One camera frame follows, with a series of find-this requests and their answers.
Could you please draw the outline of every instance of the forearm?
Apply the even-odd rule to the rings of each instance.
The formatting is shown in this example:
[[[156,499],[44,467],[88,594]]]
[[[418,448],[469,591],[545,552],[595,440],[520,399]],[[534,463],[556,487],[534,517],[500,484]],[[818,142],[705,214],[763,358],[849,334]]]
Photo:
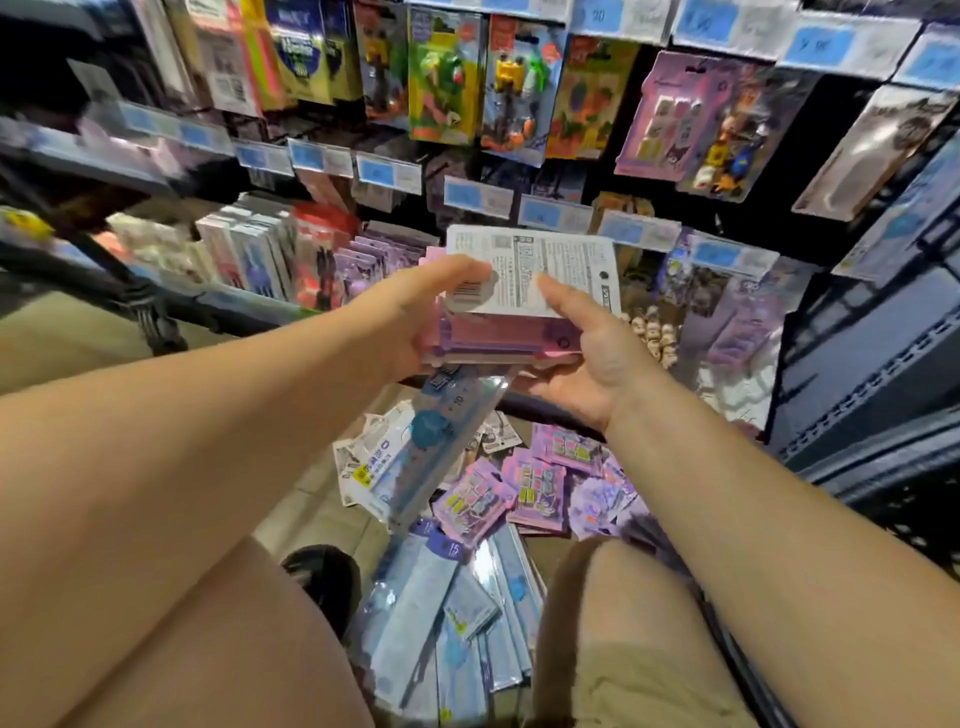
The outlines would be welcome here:
[[[0,722],[57,719],[373,399],[348,315],[0,400]]]
[[[636,383],[607,437],[800,724],[957,724],[960,590],[939,570],[666,376]]]

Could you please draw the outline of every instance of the white package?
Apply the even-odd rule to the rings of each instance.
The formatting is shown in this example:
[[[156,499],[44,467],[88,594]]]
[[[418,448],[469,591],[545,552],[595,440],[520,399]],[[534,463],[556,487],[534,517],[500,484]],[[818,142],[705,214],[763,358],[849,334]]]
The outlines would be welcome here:
[[[454,312],[561,318],[543,300],[534,281],[546,273],[620,315],[620,287],[613,241],[598,235],[451,225],[446,251],[489,262],[493,273],[483,283],[465,283],[445,297]]]

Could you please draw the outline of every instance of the hand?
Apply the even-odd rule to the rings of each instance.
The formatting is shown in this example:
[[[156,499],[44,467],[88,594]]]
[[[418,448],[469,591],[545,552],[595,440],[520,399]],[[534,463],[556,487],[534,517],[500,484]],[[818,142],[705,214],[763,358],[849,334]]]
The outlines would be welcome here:
[[[619,402],[629,397],[638,375],[663,369],[630,327],[588,294],[540,275],[537,286],[546,302],[580,331],[583,361],[554,367],[536,376],[519,376],[514,388],[551,401],[601,432]]]
[[[490,263],[446,255],[397,271],[340,309],[345,325],[368,344],[362,354],[383,364],[383,384],[420,371],[418,334],[430,321],[437,297],[461,283],[482,282],[490,271]]]

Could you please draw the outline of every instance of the yellow sticker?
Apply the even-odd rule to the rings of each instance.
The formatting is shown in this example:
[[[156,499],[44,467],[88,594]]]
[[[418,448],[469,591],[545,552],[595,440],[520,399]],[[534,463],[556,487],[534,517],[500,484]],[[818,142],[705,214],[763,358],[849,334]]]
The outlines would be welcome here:
[[[353,479],[356,480],[364,488],[370,488],[370,469],[366,465],[361,465],[355,471],[353,471]]]

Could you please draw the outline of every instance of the finger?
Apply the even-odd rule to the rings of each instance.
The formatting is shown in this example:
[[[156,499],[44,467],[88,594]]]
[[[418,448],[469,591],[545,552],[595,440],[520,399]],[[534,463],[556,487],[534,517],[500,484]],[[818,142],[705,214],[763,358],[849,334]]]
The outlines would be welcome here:
[[[612,314],[584,291],[560,283],[545,273],[537,276],[537,287],[547,304],[580,331],[589,331],[610,321]]]
[[[480,283],[490,277],[492,266],[469,255],[445,255],[426,265],[408,268],[397,276],[401,303],[434,298],[461,283]]]

